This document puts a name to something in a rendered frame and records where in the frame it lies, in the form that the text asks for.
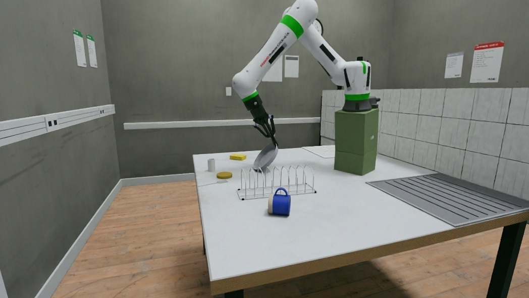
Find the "blue mug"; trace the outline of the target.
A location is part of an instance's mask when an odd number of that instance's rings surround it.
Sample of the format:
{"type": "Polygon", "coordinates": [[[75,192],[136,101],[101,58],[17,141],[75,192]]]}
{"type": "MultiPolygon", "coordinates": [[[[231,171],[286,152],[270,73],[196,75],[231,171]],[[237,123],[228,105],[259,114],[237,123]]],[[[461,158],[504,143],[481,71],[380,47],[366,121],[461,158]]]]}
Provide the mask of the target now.
{"type": "Polygon", "coordinates": [[[281,215],[289,216],[290,206],[291,206],[291,195],[287,194],[286,189],[280,187],[276,190],[275,194],[269,195],[268,212],[270,214],[281,214],[281,215]],[[279,190],[283,190],[286,195],[277,194],[279,190]]]}

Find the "small white cup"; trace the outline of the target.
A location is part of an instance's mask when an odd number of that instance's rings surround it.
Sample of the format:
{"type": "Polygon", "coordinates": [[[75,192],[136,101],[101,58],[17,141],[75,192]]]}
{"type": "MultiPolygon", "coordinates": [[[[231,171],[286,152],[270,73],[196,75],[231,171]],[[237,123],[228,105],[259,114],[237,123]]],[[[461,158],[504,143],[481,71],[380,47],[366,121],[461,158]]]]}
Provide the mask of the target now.
{"type": "Polygon", "coordinates": [[[207,164],[208,164],[208,171],[209,172],[214,172],[216,169],[215,169],[215,159],[208,159],[207,160],[207,164]]]}

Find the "white ribbed draining mat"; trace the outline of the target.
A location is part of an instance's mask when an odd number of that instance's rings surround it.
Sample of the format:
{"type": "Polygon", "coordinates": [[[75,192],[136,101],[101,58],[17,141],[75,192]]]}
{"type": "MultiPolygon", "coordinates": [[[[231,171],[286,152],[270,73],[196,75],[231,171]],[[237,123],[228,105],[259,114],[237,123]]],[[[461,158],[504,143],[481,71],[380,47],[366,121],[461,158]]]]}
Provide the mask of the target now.
{"type": "Polygon", "coordinates": [[[302,148],[324,159],[335,157],[335,145],[307,146],[302,148]]]}

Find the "yellow round disc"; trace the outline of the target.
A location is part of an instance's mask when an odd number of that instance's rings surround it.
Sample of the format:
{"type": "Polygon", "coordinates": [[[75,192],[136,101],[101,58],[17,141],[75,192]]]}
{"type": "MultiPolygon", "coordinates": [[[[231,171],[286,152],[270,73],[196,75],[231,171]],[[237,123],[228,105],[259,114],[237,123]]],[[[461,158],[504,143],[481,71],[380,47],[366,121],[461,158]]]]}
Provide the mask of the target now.
{"type": "Polygon", "coordinates": [[[232,177],[232,173],[231,172],[220,172],[220,173],[217,173],[217,178],[218,179],[229,179],[232,177]]]}

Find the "white tiled splashback wall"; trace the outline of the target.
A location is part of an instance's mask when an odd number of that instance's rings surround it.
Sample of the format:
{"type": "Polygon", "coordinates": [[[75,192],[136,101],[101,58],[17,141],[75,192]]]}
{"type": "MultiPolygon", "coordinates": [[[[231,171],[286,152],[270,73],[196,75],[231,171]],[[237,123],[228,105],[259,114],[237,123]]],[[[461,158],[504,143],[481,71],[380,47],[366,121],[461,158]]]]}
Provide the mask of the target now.
{"type": "MultiPolygon", "coordinates": [[[[371,89],[377,153],[529,200],[529,88],[371,89]]],[[[344,90],[323,90],[321,145],[335,145],[344,90]]]]}

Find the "yellow block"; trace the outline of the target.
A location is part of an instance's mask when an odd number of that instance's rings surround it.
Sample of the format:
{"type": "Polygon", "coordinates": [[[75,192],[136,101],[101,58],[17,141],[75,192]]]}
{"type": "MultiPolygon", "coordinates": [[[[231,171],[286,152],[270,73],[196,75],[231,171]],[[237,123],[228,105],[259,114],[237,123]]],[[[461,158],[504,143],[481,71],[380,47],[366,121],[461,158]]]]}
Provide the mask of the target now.
{"type": "Polygon", "coordinates": [[[246,155],[240,155],[240,154],[232,154],[230,155],[230,159],[231,160],[245,160],[246,159],[246,155]]]}

